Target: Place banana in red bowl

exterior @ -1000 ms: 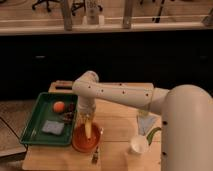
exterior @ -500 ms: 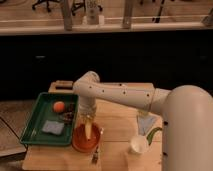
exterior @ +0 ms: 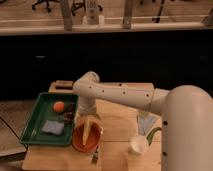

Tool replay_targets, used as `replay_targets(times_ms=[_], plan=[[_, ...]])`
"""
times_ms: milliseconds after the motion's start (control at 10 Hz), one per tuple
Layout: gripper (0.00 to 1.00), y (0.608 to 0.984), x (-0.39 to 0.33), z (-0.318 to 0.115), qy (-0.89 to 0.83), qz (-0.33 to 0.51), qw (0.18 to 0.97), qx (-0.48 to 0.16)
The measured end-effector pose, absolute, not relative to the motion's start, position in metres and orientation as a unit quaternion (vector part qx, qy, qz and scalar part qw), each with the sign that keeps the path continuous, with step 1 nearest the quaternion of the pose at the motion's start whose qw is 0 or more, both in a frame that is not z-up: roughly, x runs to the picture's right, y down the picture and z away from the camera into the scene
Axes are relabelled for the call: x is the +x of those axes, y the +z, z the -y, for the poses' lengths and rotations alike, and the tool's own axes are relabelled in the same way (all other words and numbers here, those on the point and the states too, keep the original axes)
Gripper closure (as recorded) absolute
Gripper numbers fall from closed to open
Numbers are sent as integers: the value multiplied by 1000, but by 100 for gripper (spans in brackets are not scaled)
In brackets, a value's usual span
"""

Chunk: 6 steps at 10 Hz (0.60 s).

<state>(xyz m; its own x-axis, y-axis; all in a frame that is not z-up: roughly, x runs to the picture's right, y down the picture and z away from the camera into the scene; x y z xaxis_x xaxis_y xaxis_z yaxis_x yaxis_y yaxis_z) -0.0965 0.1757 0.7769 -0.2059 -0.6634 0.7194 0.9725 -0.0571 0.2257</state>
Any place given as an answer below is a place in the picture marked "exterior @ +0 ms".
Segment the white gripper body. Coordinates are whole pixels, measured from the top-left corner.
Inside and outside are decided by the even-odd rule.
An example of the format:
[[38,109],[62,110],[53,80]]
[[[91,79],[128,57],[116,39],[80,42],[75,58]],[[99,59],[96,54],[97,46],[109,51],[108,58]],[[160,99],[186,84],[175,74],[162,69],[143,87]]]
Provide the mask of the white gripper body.
[[96,101],[94,98],[80,98],[77,105],[77,113],[75,121],[85,119],[99,119],[100,116],[97,113]]

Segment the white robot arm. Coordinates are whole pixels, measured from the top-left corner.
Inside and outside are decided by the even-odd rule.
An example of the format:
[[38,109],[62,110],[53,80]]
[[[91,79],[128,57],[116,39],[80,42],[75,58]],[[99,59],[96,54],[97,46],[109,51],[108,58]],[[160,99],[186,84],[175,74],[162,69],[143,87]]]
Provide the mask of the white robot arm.
[[110,85],[89,71],[76,80],[83,114],[102,99],[162,117],[161,171],[213,171],[213,97],[194,85],[171,90]]

